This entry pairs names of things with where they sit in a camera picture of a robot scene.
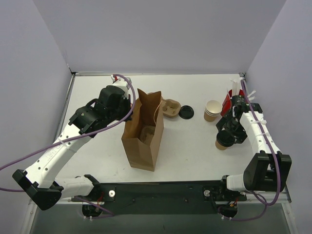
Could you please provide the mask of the aluminium rail frame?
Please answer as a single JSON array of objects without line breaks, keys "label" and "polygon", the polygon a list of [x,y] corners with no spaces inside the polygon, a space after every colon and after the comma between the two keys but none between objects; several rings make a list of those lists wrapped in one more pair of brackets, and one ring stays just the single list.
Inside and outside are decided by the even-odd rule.
[{"label": "aluminium rail frame", "polygon": [[[268,203],[272,202],[276,195],[275,192],[256,192],[256,193],[261,200],[266,200]],[[259,200],[254,196],[254,194],[245,193],[245,195],[247,197],[247,201],[253,203],[259,202]],[[279,193],[278,199],[276,201],[276,203],[291,203],[291,202],[292,202],[291,197],[286,190],[283,190],[281,193]]]}]

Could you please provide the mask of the brown paper coffee cup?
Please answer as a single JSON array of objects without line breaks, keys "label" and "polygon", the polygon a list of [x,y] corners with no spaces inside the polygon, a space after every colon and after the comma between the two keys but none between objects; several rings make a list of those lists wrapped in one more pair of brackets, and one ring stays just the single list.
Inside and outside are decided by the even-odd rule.
[{"label": "brown paper coffee cup", "polygon": [[223,142],[219,142],[219,141],[215,141],[215,146],[217,149],[219,150],[226,150],[227,148],[229,148],[228,144],[224,144]]}]

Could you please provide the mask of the brown pulp cup carrier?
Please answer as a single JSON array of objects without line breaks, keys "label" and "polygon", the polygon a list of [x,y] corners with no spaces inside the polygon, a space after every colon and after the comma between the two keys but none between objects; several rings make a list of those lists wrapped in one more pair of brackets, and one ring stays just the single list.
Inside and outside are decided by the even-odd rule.
[{"label": "brown pulp cup carrier", "polygon": [[155,126],[144,126],[140,133],[140,141],[146,145],[150,145],[155,134]]},{"label": "brown pulp cup carrier", "polygon": [[162,112],[165,117],[175,118],[181,109],[181,104],[173,99],[163,99],[162,100]]}]

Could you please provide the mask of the white wrapped straws bundle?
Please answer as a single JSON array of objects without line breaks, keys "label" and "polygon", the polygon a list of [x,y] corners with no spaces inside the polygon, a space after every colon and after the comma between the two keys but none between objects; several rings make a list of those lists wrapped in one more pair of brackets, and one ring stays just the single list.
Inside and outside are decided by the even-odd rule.
[{"label": "white wrapped straws bundle", "polygon": [[247,97],[249,101],[255,99],[256,90],[251,91],[250,93],[247,90],[247,85],[243,77],[231,79],[232,88],[228,92],[227,96],[231,99],[233,96],[241,95],[242,97]]}]

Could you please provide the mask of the brown paper bag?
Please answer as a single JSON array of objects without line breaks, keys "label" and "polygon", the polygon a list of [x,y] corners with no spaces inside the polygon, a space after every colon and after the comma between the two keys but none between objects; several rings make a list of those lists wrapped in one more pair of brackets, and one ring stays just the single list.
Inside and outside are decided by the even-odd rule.
[{"label": "brown paper bag", "polygon": [[154,171],[164,130],[162,93],[137,91],[132,120],[125,123],[121,140],[131,167]]}]

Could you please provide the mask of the stack of black lids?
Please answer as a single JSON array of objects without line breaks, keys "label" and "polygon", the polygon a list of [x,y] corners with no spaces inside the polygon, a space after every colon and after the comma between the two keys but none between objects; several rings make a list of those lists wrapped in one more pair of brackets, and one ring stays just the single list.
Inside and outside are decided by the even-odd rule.
[{"label": "stack of black lids", "polygon": [[194,110],[191,106],[189,105],[184,105],[181,107],[178,115],[182,119],[191,119],[194,116]]}]

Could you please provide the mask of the black plastic cup lid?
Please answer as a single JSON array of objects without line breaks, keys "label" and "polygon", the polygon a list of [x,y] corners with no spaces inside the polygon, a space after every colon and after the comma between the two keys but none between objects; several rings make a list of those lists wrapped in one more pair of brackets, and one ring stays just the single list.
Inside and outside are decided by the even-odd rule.
[{"label": "black plastic cup lid", "polygon": [[216,140],[228,144],[229,147],[233,146],[235,143],[235,138],[227,131],[222,130],[217,133]]}]

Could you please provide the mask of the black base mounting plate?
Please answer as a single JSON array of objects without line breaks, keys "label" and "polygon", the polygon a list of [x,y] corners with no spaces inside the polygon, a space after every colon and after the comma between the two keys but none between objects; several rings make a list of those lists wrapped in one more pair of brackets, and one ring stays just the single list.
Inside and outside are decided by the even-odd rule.
[{"label": "black base mounting plate", "polygon": [[115,215],[215,214],[217,203],[229,209],[245,195],[226,188],[221,180],[154,183],[101,183],[83,199]]}]

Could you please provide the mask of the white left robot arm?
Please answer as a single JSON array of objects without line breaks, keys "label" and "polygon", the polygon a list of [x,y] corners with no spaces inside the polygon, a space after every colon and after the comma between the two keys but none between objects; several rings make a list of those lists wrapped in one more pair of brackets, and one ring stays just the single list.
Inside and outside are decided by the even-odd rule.
[{"label": "white left robot arm", "polygon": [[98,98],[76,110],[52,147],[31,166],[16,170],[12,177],[41,209],[48,210],[60,199],[83,196],[96,200],[101,184],[91,175],[58,178],[72,156],[98,133],[131,119],[135,94],[130,78],[112,76],[113,83],[103,88]]}]

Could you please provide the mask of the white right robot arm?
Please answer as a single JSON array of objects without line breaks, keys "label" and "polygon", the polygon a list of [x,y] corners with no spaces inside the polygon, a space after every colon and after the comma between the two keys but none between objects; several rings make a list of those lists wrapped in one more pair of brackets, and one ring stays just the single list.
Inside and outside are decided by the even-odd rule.
[{"label": "white right robot arm", "polygon": [[284,190],[292,160],[275,145],[258,103],[247,103],[243,95],[227,96],[222,104],[221,120],[216,127],[217,148],[227,149],[248,140],[254,154],[242,174],[226,177],[228,190]]}]

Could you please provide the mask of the red plastic cup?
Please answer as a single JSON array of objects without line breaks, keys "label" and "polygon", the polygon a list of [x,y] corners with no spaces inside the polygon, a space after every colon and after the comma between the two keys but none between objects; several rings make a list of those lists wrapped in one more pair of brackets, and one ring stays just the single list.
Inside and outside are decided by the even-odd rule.
[{"label": "red plastic cup", "polygon": [[234,95],[232,98],[232,90],[228,91],[226,97],[222,103],[221,116],[229,116],[230,114],[235,117],[242,106],[245,104],[243,90],[240,89],[238,95]]}]

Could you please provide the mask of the stack of paper cups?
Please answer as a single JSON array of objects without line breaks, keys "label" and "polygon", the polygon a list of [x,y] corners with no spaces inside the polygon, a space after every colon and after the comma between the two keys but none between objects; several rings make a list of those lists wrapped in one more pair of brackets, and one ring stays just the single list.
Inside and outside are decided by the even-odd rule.
[{"label": "stack of paper cups", "polygon": [[207,122],[213,122],[221,113],[222,104],[216,100],[210,100],[206,103],[204,119]]}]

